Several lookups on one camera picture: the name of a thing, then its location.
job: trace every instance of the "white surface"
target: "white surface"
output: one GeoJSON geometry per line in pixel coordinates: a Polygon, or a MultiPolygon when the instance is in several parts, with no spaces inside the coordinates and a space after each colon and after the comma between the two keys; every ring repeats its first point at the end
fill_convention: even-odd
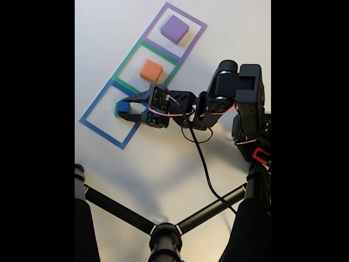
{"type": "Polygon", "coordinates": [[[148,59],[163,67],[163,72],[157,83],[165,82],[175,65],[144,46],[140,46],[137,49],[131,60],[121,71],[119,78],[141,92],[148,90],[150,83],[140,77],[140,72],[148,59]]]}
{"type": "Polygon", "coordinates": [[[188,18],[177,13],[176,11],[167,8],[164,14],[159,19],[159,21],[155,24],[154,28],[149,32],[148,39],[160,45],[161,47],[167,49],[169,52],[175,54],[176,56],[182,57],[183,54],[186,52],[188,46],[192,42],[192,40],[200,31],[200,29],[201,29],[201,26],[198,25],[197,23],[189,20],[188,18]],[[183,22],[185,22],[189,26],[188,32],[178,42],[177,45],[161,34],[162,26],[168,21],[168,19],[172,15],[175,15],[177,18],[181,19],[183,22]]]}
{"type": "MultiPolygon", "coordinates": [[[[172,120],[167,129],[141,126],[121,150],[78,122],[164,3],[75,0],[75,162],[96,190],[154,223],[176,224],[215,200],[197,149],[182,137],[180,127],[172,120]]],[[[258,63],[270,111],[270,0],[170,3],[208,27],[169,89],[198,95],[207,90],[220,61],[258,63]]],[[[244,183],[249,167],[231,141],[235,114],[225,114],[214,126],[213,138],[201,145],[213,187],[221,195],[244,183]]],[[[196,133],[198,139],[209,134],[196,133]]],[[[147,235],[91,206],[102,262],[147,261],[147,235]]],[[[182,258],[218,261],[233,221],[234,214],[226,210],[184,235],[182,258]]]]}

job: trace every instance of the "blue tape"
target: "blue tape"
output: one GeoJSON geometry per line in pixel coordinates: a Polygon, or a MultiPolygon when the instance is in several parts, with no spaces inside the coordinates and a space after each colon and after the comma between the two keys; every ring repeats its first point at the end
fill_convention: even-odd
{"type": "Polygon", "coordinates": [[[140,126],[139,123],[135,123],[135,125],[132,127],[130,133],[126,136],[125,140],[123,142],[120,142],[116,140],[115,138],[111,137],[107,133],[105,133],[103,130],[99,129],[95,125],[91,124],[90,122],[87,121],[87,117],[89,114],[91,114],[92,110],[96,107],[98,102],[101,100],[103,95],[107,92],[108,88],[110,86],[114,86],[115,88],[119,89],[123,93],[127,94],[128,96],[133,96],[135,95],[134,92],[128,90],[126,87],[122,86],[121,84],[113,81],[112,79],[109,79],[109,81],[105,84],[103,89],[99,92],[97,97],[93,100],[92,104],[88,107],[86,112],[82,115],[80,118],[79,122],[84,124],[86,127],[90,128],[91,130],[95,131],[97,134],[108,140],[109,142],[113,143],[114,145],[120,147],[122,150],[126,147],[128,142],[131,140],[132,136],[136,133],[138,127],[140,126]]]}

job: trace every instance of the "cube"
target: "cube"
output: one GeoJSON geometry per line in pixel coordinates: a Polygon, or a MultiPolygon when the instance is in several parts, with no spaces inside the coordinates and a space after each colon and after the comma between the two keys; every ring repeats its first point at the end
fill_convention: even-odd
{"type": "Polygon", "coordinates": [[[161,65],[156,64],[151,60],[147,60],[140,72],[140,75],[143,79],[147,80],[148,82],[156,83],[159,80],[162,72],[163,67],[161,65]]]}
{"type": "Polygon", "coordinates": [[[186,23],[172,15],[161,28],[161,34],[177,45],[188,30],[189,26],[186,23]]]}
{"type": "Polygon", "coordinates": [[[116,103],[114,115],[116,118],[121,118],[119,112],[128,113],[130,111],[130,103],[125,101],[119,101],[116,103]]]}

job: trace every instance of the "purple tape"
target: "purple tape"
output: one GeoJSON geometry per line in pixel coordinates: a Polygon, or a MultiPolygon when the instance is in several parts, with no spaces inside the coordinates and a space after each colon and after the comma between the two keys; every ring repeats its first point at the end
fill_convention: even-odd
{"type": "Polygon", "coordinates": [[[173,59],[177,60],[178,62],[183,63],[184,60],[187,58],[187,56],[189,55],[190,51],[193,49],[193,47],[195,46],[196,42],[201,37],[201,35],[203,34],[203,32],[205,31],[206,28],[207,28],[207,24],[205,24],[205,23],[201,22],[200,20],[192,17],[191,15],[189,15],[186,12],[178,9],[177,7],[173,6],[172,4],[165,3],[164,6],[159,11],[159,13],[154,18],[154,20],[151,22],[151,24],[145,30],[145,32],[141,36],[141,39],[143,41],[147,42],[149,45],[152,45],[153,47],[159,49],[161,52],[163,52],[163,53],[167,54],[168,56],[172,57],[173,59]],[[190,45],[188,46],[188,48],[186,49],[186,51],[185,51],[185,53],[183,54],[182,57],[176,56],[175,54],[169,52],[167,49],[163,48],[162,46],[158,45],[157,43],[155,43],[155,42],[153,42],[153,41],[151,41],[150,39],[147,38],[149,33],[150,33],[150,31],[154,28],[155,24],[159,21],[160,17],[163,15],[163,13],[165,12],[165,10],[167,8],[172,9],[173,11],[183,15],[184,17],[188,18],[189,20],[191,20],[194,23],[197,23],[198,25],[201,26],[200,31],[194,37],[194,39],[192,40],[192,42],[190,43],[190,45]]]}

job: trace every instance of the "green square outline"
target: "green square outline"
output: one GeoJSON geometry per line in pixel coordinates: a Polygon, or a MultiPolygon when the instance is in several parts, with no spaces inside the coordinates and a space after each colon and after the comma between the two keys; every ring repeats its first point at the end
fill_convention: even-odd
{"type": "Polygon", "coordinates": [[[144,46],[145,48],[147,48],[147,49],[151,50],[152,52],[156,53],[158,56],[161,56],[162,58],[166,59],[170,63],[174,64],[174,69],[172,70],[172,72],[169,74],[169,76],[166,78],[166,80],[164,82],[164,85],[168,86],[169,83],[171,82],[171,80],[173,79],[173,77],[175,76],[175,74],[180,69],[182,63],[178,62],[174,58],[172,58],[172,57],[168,56],[167,54],[161,52],[160,50],[156,49],[155,47],[153,47],[152,45],[148,44],[147,42],[145,42],[145,41],[143,41],[141,39],[138,40],[138,42],[135,44],[135,46],[131,49],[131,51],[128,53],[127,57],[124,59],[124,61],[122,61],[121,65],[118,67],[118,69],[116,69],[116,71],[113,74],[113,76],[111,77],[111,79],[113,81],[119,83],[120,85],[124,86],[128,90],[134,92],[135,94],[141,93],[141,91],[135,89],[132,85],[126,83],[125,81],[123,81],[123,80],[121,80],[119,78],[120,73],[122,72],[122,70],[124,70],[124,68],[126,67],[128,62],[131,60],[131,58],[133,57],[133,55],[135,54],[135,52],[138,50],[138,48],[140,46],[144,46]]]}

